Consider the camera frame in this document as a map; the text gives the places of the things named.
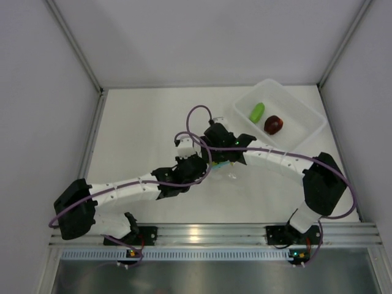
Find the clear zip top bag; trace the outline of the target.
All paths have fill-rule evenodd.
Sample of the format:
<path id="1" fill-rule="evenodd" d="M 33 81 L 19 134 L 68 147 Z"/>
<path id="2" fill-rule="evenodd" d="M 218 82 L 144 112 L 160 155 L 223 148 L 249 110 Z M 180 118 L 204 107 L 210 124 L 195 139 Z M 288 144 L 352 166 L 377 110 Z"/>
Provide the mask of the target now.
<path id="1" fill-rule="evenodd" d="M 236 172 L 236 164 L 230 161 L 213 162 L 208 178 L 215 181 L 237 181 L 239 175 Z"/>

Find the green fake food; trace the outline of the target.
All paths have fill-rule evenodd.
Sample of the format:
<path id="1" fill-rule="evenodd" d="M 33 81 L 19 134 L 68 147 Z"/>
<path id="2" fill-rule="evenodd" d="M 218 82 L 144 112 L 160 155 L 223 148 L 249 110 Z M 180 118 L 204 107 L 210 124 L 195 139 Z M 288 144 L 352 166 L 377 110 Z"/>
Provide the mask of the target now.
<path id="1" fill-rule="evenodd" d="M 249 120 L 254 124 L 258 123 L 261 117 L 263 116 L 264 112 L 265 112 L 264 103 L 260 102 L 256 104 L 249 115 Z"/>

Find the red fake apple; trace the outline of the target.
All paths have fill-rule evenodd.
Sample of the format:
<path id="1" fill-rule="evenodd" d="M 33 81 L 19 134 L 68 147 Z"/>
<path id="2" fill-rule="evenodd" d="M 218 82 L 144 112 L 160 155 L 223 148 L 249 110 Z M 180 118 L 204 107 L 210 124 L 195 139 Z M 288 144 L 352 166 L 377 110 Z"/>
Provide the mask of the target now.
<path id="1" fill-rule="evenodd" d="M 263 130 L 269 135 L 274 135 L 282 129 L 283 125 L 284 122 L 280 117 L 272 115 L 266 119 Z"/>

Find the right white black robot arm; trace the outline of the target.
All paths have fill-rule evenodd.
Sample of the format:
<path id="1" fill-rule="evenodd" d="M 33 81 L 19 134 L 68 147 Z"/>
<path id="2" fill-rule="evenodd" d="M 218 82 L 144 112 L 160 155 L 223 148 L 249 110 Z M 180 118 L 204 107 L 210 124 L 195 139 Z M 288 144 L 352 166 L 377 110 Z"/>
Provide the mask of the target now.
<path id="1" fill-rule="evenodd" d="M 303 188 L 304 201 L 290 216 L 282 232 L 290 244 L 302 242 L 314 223 L 330 216 L 347 188 L 336 162 L 328 153 L 310 159 L 292 157 L 252 135 L 236 137 L 218 122 L 212 123 L 201 139 L 216 163 L 229 161 L 262 167 Z"/>

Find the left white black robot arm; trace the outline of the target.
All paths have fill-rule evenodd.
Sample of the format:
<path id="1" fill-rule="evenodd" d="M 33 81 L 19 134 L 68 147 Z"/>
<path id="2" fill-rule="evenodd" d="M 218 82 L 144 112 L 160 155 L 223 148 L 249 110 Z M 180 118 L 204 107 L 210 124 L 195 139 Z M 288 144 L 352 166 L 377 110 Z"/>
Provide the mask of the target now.
<path id="1" fill-rule="evenodd" d="M 186 193 L 200 183 L 208 171 L 198 154 L 176 158 L 174 167 L 157 168 L 128 181 L 89 184 L 84 178 L 73 181 L 54 202 L 55 223 L 64 240 L 87 234 L 108 235 L 133 244 L 138 239 L 133 204 L 156 201 Z"/>

